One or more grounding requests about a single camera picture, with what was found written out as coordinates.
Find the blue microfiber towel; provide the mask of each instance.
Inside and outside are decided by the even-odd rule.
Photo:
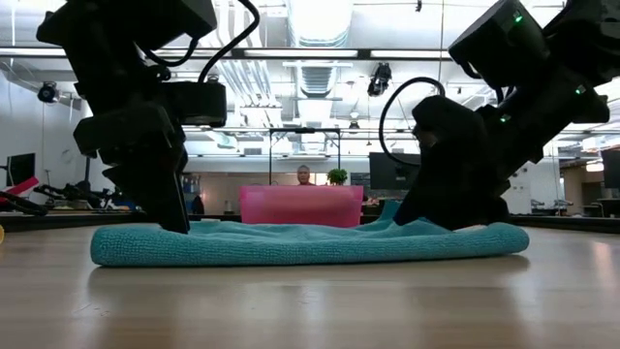
[[[110,226],[95,233],[91,257],[109,267],[290,266],[499,256],[529,244],[522,229],[504,223],[458,233],[423,219],[397,226],[394,208],[352,229],[196,222],[182,235],[153,225]]]

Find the ceiling duct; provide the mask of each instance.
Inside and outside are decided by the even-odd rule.
[[[349,36],[351,0],[288,0],[289,36],[297,48],[344,48]],[[301,92],[310,98],[324,98],[333,88],[337,68],[298,67]]]
[[[288,0],[289,38],[296,48],[345,48],[353,16],[352,0]],[[302,123],[325,122],[331,114],[333,102],[317,100],[328,97],[336,83],[337,68],[299,66],[295,77],[297,91],[309,100],[297,102]],[[316,150],[325,141],[325,135],[303,135],[305,147]]]

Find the computer monitor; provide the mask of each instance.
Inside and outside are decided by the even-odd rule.
[[[603,157],[604,187],[620,188],[620,150],[610,149],[601,152]]]
[[[384,153],[370,153],[370,188],[381,190],[409,190],[418,176],[421,159],[417,154],[394,154],[414,166],[404,166]]]
[[[18,185],[35,176],[35,153],[7,158],[7,186]]]

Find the pink box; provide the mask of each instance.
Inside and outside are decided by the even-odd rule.
[[[359,225],[362,186],[251,185],[241,187],[241,220],[248,224]]]

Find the potted plant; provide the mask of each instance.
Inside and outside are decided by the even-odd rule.
[[[327,174],[327,180],[331,185],[343,185],[347,178],[347,171],[343,169],[333,169]]]

